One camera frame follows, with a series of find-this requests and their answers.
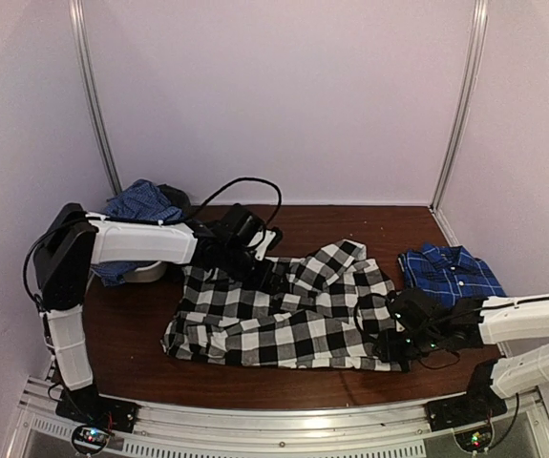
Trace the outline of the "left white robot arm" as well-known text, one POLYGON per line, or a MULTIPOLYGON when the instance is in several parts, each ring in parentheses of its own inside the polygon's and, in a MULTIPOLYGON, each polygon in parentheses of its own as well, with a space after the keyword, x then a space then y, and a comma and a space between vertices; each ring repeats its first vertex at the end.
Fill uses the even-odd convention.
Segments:
POLYGON ((70 410, 86 424, 105 416, 105 402, 89 388, 95 384, 83 329, 83 303, 92 267, 107 262, 165 262, 218 269, 248 288, 271 293, 280 278, 266 253, 283 238, 246 207, 235 204, 208 223, 131 220, 65 205, 49 230, 35 241, 25 260, 36 277, 28 293, 44 320, 47 346, 63 385, 72 393, 70 410))

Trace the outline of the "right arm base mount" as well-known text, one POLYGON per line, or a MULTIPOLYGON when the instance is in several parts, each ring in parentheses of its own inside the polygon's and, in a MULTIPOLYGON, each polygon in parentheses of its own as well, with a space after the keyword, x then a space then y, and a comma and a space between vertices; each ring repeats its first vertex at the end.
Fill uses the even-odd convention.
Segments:
POLYGON ((430 401, 425 406, 431 431, 485 422, 507 412, 506 402, 496 395, 462 394, 430 401))

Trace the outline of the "black white checkered shirt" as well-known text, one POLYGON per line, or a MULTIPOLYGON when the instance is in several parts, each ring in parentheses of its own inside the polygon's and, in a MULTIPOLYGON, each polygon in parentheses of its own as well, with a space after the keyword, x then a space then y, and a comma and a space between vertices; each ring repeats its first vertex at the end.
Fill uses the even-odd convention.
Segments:
POLYGON ((391 279, 364 244, 342 239, 303 258, 275 258, 285 288, 251 291, 222 271, 183 268, 183 290, 161 345, 179 360, 245 367, 397 371, 378 358, 391 279))

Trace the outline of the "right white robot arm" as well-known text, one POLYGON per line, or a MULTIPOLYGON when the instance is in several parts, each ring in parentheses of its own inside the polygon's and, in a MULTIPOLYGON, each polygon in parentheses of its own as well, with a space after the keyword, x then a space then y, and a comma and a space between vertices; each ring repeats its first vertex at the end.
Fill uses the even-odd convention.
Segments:
POLYGON ((464 420, 479 420, 495 399, 549 383, 549 294, 462 298, 446 308, 424 291, 409 289, 386 306, 395 327, 378 333, 375 348, 381 361, 402 369, 435 350, 458 353, 510 341, 546 341, 523 354, 477 365, 458 400, 464 420))

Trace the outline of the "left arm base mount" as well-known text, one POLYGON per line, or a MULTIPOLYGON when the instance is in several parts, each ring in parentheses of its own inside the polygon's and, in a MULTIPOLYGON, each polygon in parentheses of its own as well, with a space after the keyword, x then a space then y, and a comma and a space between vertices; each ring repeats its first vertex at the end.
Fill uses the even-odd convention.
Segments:
POLYGON ((55 413, 80 424, 109 431, 132 433, 137 421, 136 403, 101 396, 88 388, 64 391, 55 413))

